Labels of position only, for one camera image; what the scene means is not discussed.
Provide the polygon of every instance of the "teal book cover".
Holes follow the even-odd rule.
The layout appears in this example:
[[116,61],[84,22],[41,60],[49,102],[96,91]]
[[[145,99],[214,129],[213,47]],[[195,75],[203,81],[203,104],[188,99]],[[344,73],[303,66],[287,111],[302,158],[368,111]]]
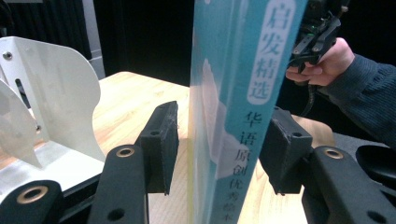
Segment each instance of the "teal book cover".
[[196,0],[189,223],[237,223],[306,0]]

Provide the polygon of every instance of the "finger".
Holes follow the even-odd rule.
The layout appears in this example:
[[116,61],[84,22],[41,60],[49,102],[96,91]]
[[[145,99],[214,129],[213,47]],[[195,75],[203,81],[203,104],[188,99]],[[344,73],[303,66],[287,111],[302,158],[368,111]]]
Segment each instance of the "finger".
[[313,67],[313,66],[315,66],[315,65],[312,63],[305,63],[305,67]]
[[312,76],[309,79],[310,85],[327,86],[334,81],[332,76]]
[[[299,74],[297,67],[290,67],[287,72]],[[322,74],[322,72],[323,69],[320,66],[311,66],[306,67],[301,74],[306,76],[316,76]]]
[[304,81],[310,80],[312,78],[312,76],[309,76],[309,75],[303,75],[303,74],[292,73],[292,72],[287,72],[286,77],[288,79],[291,79],[291,80],[297,81],[297,82],[304,82]]

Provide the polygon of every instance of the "dark background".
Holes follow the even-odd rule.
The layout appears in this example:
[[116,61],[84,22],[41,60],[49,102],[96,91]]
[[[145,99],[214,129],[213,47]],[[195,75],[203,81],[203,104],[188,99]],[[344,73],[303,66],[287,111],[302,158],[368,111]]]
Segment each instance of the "dark background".
[[[106,75],[132,71],[189,86],[193,3],[94,0]],[[395,10],[394,0],[351,0],[339,36],[354,52],[395,64]],[[306,102],[306,87],[285,79],[277,105],[298,115]],[[320,97],[307,117],[328,124],[337,133],[373,140]]]
[[87,60],[92,58],[81,0],[0,3],[0,27],[7,28],[5,36],[66,46]]

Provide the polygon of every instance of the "sleeve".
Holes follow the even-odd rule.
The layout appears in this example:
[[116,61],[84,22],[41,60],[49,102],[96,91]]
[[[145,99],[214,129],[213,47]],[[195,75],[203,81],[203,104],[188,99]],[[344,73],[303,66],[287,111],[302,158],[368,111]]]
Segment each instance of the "sleeve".
[[355,56],[344,74],[319,91],[375,139],[396,148],[396,67]]

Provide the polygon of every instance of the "table surface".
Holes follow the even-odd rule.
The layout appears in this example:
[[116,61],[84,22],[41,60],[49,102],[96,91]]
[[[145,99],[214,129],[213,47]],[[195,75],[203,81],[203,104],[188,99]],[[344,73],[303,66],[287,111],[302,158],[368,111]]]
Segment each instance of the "table surface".
[[[93,112],[93,129],[107,154],[133,144],[155,107],[177,101],[180,140],[170,195],[148,196],[150,223],[187,223],[187,130],[189,88],[152,77],[122,72],[100,80],[101,99]],[[319,122],[295,117],[311,135],[313,147],[333,146],[332,130]],[[306,223],[301,194],[277,196],[260,165],[254,171],[238,223]]]

